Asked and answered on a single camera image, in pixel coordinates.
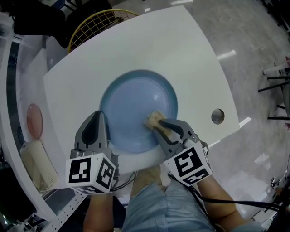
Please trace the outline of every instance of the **blue plate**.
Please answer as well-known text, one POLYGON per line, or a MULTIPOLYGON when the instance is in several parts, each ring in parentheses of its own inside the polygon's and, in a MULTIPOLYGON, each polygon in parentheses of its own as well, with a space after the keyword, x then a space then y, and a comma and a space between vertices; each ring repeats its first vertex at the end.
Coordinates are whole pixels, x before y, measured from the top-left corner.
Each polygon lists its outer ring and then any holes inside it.
POLYGON ((107 116, 112 144, 126 152, 141 153, 158 144, 152 131, 144 126, 147 116, 161 111, 167 118, 176 118, 178 104, 164 77, 135 70, 118 77, 107 88, 100 109, 107 116))

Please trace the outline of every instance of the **gray floor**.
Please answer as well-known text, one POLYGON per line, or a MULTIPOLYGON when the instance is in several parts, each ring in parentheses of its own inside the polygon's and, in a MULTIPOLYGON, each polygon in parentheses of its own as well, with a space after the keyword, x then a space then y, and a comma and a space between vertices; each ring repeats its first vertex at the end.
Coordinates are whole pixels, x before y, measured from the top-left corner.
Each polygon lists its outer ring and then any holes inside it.
MULTIPOLYGON (((272 177, 282 177, 287 168, 290 131, 284 121, 267 120, 276 103, 281 103, 280 90, 258 93, 257 89, 268 85, 262 70, 290 54, 288 35, 255 0, 127 0, 114 8, 144 14, 177 5, 187 8, 213 47, 239 121, 251 118, 238 132, 211 147, 214 176, 235 200, 269 198, 272 177)), ((246 218, 259 211, 238 209, 246 218)))

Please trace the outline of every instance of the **human arm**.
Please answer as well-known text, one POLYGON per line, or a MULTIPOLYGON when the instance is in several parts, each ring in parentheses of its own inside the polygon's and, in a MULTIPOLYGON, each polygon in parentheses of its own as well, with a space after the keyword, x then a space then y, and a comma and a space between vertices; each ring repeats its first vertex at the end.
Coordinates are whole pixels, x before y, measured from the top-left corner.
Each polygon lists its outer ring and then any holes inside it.
POLYGON ((112 194, 92 195, 83 226, 84 232, 114 231, 112 194))
MULTIPOLYGON (((219 185, 213 176, 209 176, 198 182, 198 189, 204 198, 230 200, 230 195, 219 185)), ((204 202, 208 216, 221 225, 225 231, 245 224, 247 221, 240 215, 235 204, 220 204, 204 202)))

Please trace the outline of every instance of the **white marker cube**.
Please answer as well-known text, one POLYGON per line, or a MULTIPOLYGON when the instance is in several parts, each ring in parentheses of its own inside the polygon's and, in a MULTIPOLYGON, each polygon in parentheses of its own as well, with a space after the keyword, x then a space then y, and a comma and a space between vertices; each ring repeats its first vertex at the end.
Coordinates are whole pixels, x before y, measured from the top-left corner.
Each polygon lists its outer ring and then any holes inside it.
POLYGON ((103 153, 68 159, 66 184, 84 194, 109 193, 116 167, 103 153))
POLYGON ((164 161, 164 164, 177 180, 187 186, 213 174, 201 142, 184 149, 179 154, 164 161))

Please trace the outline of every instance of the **sponge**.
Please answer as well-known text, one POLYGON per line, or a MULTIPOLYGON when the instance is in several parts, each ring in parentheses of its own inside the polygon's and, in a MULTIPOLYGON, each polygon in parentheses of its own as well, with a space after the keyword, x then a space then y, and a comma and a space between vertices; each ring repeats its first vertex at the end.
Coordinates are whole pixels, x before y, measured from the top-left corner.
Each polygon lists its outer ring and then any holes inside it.
POLYGON ((172 133, 172 130, 165 128, 158 123, 159 120, 165 119, 165 118, 166 118, 165 115, 161 111, 155 111, 147 116, 147 119, 144 122, 144 125, 151 130, 153 130, 154 127, 157 127, 160 130, 162 130, 166 134, 167 137, 169 137, 172 133))

